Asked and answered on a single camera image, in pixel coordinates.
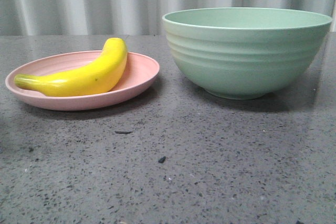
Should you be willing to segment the yellow toy banana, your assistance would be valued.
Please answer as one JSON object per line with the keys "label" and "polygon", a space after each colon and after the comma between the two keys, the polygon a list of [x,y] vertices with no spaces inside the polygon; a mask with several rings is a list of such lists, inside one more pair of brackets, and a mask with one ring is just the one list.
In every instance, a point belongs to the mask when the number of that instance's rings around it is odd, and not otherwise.
{"label": "yellow toy banana", "polygon": [[38,91],[49,97],[105,93],[120,81],[127,57],[128,50],[124,40],[109,38],[100,56],[83,67],[46,76],[17,74],[14,83],[21,89]]}

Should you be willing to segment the pink plastic plate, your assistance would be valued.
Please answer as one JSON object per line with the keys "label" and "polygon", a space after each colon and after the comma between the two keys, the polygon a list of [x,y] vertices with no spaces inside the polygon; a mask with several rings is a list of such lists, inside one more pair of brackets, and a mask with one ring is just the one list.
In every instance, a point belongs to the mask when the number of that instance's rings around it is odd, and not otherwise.
{"label": "pink plastic plate", "polygon": [[121,80],[106,93],[80,97],[48,97],[36,91],[20,89],[14,84],[16,74],[46,75],[69,70],[84,66],[99,55],[99,50],[78,51],[34,60],[13,70],[6,77],[5,83],[9,91],[29,105],[56,111],[82,111],[130,100],[149,88],[159,73],[160,65],[157,61],[139,53],[129,52]]}

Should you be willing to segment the green ribbed plastic bowl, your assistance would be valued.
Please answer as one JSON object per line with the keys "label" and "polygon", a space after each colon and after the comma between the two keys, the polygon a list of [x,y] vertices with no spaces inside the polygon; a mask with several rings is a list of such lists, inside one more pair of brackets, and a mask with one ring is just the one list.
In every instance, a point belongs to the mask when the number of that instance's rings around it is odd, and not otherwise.
{"label": "green ribbed plastic bowl", "polygon": [[332,18],[294,9],[189,9],[162,18],[172,57],[194,84],[247,100],[280,90],[303,74]]}

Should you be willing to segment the flat black debris sliver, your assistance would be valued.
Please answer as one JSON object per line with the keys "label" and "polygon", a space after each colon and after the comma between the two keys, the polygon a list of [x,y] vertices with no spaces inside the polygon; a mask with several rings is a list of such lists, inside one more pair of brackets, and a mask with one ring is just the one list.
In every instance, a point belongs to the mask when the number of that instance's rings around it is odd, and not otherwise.
{"label": "flat black debris sliver", "polygon": [[133,131],[115,131],[115,134],[131,134]]}

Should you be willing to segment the black debris chip centre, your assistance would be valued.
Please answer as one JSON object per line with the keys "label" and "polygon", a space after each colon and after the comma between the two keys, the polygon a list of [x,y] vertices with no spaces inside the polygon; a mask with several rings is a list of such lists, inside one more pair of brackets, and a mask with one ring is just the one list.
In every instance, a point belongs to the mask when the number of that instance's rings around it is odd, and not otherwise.
{"label": "black debris chip centre", "polygon": [[163,164],[165,161],[166,161],[166,156],[163,156],[158,160],[158,163]]}

